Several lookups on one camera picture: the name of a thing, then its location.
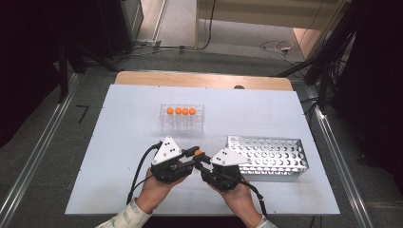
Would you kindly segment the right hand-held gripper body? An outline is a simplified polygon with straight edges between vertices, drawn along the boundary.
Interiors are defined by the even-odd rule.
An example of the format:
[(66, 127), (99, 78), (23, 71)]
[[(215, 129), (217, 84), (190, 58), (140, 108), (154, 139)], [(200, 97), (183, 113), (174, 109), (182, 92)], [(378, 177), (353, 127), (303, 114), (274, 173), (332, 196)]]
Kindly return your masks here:
[(239, 152), (223, 148), (211, 158), (213, 169), (208, 174), (201, 172), (201, 178), (222, 192), (233, 190), (241, 182), (240, 164), (250, 161)]

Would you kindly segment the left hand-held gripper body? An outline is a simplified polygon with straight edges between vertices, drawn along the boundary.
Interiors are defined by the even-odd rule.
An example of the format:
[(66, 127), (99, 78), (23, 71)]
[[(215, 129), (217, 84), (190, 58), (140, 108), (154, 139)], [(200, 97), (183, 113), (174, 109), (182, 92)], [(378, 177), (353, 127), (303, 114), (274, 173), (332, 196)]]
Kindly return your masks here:
[(180, 158), (183, 156), (182, 150), (170, 136), (167, 136), (151, 162), (151, 172), (156, 180), (170, 184), (189, 176), (193, 168), (182, 167)]

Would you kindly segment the clear plastic tube rack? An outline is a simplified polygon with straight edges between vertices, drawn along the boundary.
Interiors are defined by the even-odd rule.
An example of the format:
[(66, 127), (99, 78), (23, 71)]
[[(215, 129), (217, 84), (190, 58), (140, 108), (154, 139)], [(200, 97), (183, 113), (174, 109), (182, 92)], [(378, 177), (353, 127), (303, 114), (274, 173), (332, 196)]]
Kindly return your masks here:
[[(166, 109), (168, 107), (173, 107), (174, 109), (174, 121), (173, 125), (169, 125), (167, 122), (167, 113)], [(176, 120), (175, 120), (175, 109), (176, 107), (181, 107), (182, 109), (184, 107), (187, 107), (190, 109), (191, 107), (196, 108), (196, 122), (194, 124), (194, 128), (192, 129), (190, 126), (190, 120), (188, 123), (187, 128), (183, 127), (182, 120), (181, 120), (181, 126), (178, 128), (176, 125)], [(166, 134), (202, 134), (203, 133), (203, 128), (204, 128), (204, 105), (203, 104), (161, 104), (160, 106), (160, 127), (161, 127), (161, 132), (166, 133)]]

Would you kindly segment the perforated metal tube rack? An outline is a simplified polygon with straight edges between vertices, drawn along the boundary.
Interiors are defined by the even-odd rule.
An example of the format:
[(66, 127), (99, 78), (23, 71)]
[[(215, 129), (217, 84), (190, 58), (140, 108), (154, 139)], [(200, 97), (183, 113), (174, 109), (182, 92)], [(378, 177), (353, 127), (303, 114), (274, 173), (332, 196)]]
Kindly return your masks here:
[(293, 179), (309, 169), (301, 139), (228, 136), (227, 146), (251, 160), (240, 165), (251, 181)]

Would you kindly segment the person's left hand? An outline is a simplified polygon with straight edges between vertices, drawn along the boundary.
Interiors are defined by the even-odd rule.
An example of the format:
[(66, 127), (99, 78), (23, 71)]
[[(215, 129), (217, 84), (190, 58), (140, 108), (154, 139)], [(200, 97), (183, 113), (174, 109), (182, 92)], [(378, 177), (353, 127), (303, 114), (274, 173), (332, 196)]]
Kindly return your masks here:
[(152, 175), (151, 169), (148, 168), (146, 181), (143, 184), (140, 195), (135, 199), (135, 202), (143, 212), (152, 214), (167, 197), (171, 189), (184, 180), (185, 178), (181, 178), (170, 184), (162, 183), (156, 180)]

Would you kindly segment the person's right hand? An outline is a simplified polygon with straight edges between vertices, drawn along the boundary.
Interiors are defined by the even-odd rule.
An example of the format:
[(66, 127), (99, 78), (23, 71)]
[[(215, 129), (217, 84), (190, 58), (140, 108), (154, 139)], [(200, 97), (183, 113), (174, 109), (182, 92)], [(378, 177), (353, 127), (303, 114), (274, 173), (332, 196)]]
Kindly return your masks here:
[(236, 215), (247, 228), (256, 228), (261, 221), (261, 214), (257, 211), (251, 196), (250, 189), (239, 184), (233, 190), (222, 192), (215, 187), (228, 208)]

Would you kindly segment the white table board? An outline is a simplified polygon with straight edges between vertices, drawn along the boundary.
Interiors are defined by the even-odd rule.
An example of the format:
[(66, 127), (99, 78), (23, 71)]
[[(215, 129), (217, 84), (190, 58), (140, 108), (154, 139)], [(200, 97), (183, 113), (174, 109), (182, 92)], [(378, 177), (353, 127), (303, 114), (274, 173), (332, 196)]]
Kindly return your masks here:
[(227, 137), (301, 139), (309, 169), (293, 180), (258, 181), (272, 215), (336, 215), (333, 190), (294, 91), (234, 88), (111, 85), (74, 184), (67, 214), (119, 213), (133, 180), (142, 180), (151, 159), (144, 152), (163, 140), (161, 104), (204, 105), (200, 135), (177, 135), (181, 148), (199, 146), (215, 155)]

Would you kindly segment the wooden table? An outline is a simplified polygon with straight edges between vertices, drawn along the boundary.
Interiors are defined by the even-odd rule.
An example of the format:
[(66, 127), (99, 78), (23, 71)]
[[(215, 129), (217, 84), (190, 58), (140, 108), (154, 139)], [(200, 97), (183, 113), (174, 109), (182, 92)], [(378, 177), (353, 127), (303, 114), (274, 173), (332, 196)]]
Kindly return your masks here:
[(286, 78), (172, 71), (122, 71), (116, 85), (183, 86), (292, 91)]

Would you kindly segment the black metal stand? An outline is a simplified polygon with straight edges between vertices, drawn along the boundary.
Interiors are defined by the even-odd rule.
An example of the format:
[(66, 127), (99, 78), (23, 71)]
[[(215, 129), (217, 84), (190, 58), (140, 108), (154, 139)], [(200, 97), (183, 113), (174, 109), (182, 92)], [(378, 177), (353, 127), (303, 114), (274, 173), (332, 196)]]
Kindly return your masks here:
[(60, 85), (60, 96), (58, 103), (61, 104), (69, 93), (68, 82), (67, 82), (67, 63), (70, 63), (73, 68), (80, 73), (86, 72), (86, 64), (82, 58), (82, 55), (90, 57), (92, 60), (100, 64), (101, 66), (114, 71), (120, 72), (120, 70), (97, 55), (90, 49), (80, 45), (74, 41), (62, 41), (58, 44), (58, 62), (59, 62), (59, 85)]

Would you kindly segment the dark cabinet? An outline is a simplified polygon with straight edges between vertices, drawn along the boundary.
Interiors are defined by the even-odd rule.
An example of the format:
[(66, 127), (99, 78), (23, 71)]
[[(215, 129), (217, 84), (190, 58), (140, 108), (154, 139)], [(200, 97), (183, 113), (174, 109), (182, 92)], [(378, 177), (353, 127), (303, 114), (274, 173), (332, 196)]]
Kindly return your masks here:
[(106, 33), (106, 56), (128, 53), (138, 37), (144, 12), (141, 0), (96, 0)]

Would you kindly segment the black tripod stand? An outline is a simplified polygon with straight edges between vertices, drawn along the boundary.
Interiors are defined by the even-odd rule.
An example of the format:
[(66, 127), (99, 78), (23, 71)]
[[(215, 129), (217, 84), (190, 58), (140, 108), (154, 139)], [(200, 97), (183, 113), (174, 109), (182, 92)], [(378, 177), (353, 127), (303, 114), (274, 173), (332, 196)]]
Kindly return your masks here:
[(341, 53), (352, 41), (357, 25), (356, 15), (363, 1), (364, 0), (352, 0), (351, 6), (347, 8), (345, 14), (336, 25), (336, 28), (317, 54), (277, 74), (277, 77), (285, 78), (308, 67), (309, 70), (303, 77), (303, 81), (306, 85), (312, 86), (317, 80), (320, 80), (318, 97), (314, 101), (314, 104), (320, 110), (323, 110), (326, 104), (326, 92), (331, 80), (332, 63), (339, 59)]

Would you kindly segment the beige wooden cabinet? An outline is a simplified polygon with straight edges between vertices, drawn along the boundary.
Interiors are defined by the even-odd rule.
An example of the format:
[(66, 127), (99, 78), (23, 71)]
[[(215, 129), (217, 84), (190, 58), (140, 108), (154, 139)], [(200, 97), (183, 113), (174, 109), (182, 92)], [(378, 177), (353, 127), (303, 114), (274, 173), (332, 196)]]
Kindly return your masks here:
[(214, 6), (213, 18), (219, 21), (292, 28), (302, 55), (313, 57), (329, 31), (336, 28), (352, 0), (197, 0), (194, 45), (199, 46), (199, 20), (207, 19)]

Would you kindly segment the dark curtain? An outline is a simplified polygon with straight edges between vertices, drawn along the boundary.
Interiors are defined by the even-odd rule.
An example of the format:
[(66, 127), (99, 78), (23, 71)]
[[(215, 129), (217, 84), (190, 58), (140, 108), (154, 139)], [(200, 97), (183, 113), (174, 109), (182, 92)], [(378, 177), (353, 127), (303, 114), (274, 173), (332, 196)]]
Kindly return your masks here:
[(42, 0), (0, 0), (0, 148), (59, 84)]

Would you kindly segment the aluminium floor rail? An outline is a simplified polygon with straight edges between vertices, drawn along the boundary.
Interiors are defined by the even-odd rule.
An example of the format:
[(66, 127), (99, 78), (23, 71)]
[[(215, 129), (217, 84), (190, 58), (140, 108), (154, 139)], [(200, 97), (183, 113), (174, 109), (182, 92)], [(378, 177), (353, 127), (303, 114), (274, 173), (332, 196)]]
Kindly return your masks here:
[(48, 146), (67, 111), (78, 83), (79, 75), (77, 73), (73, 73), (67, 84), (70, 88), (70, 91), (67, 93), (65, 99), (56, 105), (44, 131), (41, 134), (41, 137), (29, 154), (29, 158), (23, 166), (22, 171), (6, 194), (5, 200), (0, 209), (0, 228), (8, 228), (20, 201), (25, 195), (31, 180), (43, 157), (45, 156)]
[(317, 117), (321, 132), (330, 150), (336, 166), (337, 173), (342, 182), (344, 191), (354, 212), (355, 219), (359, 228), (375, 228), (371, 216), (367, 210), (365, 202), (360, 195), (360, 192), (355, 184), (354, 177), (345, 162), (342, 152), (338, 146), (333, 129), (329, 123), (326, 114), (323, 114), (318, 105), (314, 107), (314, 113)]

